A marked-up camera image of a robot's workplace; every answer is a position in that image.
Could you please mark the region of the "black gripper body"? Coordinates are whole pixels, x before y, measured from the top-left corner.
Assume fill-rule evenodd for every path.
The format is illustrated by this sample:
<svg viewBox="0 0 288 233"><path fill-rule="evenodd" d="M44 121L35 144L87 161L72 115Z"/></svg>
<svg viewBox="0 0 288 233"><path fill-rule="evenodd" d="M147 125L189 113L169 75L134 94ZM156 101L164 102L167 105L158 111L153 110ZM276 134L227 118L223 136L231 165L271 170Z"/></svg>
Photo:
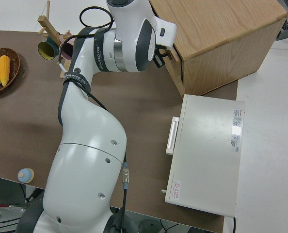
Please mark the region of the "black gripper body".
<svg viewBox="0 0 288 233"><path fill-rule="evenodd" d="M160 50L165 50L165 47L155 47L155 54L154 54L154 60L162 60L165 56L165 53L161 53Z"/></svg>

